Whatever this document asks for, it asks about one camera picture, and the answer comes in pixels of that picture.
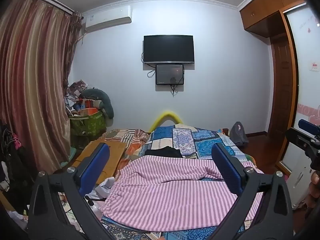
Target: black box below television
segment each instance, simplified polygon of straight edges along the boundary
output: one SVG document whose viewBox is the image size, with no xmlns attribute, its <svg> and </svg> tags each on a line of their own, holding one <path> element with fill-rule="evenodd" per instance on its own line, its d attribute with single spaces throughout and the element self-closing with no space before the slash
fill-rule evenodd
<svg viewBox="0 0 320 240">
<path fill-rule="evenodd" d="M 183 65 L 156 65 L 157 85 L 183 85 L 184 67 Z"/>
</svg>

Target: folded black clothing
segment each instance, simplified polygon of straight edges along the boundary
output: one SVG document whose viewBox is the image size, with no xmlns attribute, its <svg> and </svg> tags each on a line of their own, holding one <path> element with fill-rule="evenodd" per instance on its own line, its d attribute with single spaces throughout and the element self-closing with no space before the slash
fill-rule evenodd
<svg viewBox="0 0 320 240">
<path fill-rule="evenodd" d="M 182 158 L 180 150 L 172 148 L 170 146 L 158 149 L 158 150 L 146 150 L 144 155 L 152 155 L 168 158 Z"/>
</svg>

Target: hand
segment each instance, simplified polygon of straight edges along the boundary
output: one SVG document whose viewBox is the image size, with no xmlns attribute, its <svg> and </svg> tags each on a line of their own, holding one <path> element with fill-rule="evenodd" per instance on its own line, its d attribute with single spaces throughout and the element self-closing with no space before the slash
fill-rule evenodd
<svg viewBox="0 0 320 240">
<path fill-rule="evenodd" d="M 320 196 L 320 189 L 317 187 L 319 183 L 319 176 L 316 171 L 311 176 L 311 183 L 309 185 L 309 195 L 306 198 L 306 204 L 310 208 L 316 206 L 316 199 Z"/>
</svg>

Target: pink striped pants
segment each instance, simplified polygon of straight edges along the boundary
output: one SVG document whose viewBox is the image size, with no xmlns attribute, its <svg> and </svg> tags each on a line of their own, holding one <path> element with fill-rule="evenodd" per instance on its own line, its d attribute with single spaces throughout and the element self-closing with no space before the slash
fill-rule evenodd
<svg viewBox="0 0 320 240">
<path fill-rule="evenodd" d="M 251 162 L 242 164 L 254 167 Z M 120 224 L 145 231 L 217 226 L 237 198 L 225 182 L 199 180 L 222 179 L 212 160 L 143 156 L 120 172 L 101 211 Z M 262 193 L 256 195 L 246 220 L 254 218 L 261 197 Z"/>
</svg>

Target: green basket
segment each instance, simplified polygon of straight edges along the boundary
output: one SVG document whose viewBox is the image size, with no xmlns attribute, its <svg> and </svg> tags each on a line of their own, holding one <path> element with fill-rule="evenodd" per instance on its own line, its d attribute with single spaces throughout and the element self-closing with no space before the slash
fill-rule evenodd
<svg viewBox="0 0 320 240">
<path fill-rule="evenodd" d="M 71 135 L 94 136 L 106 129 L 106 121 L 102 111 L 88 116 L 70 117 Z"/>
</svg>

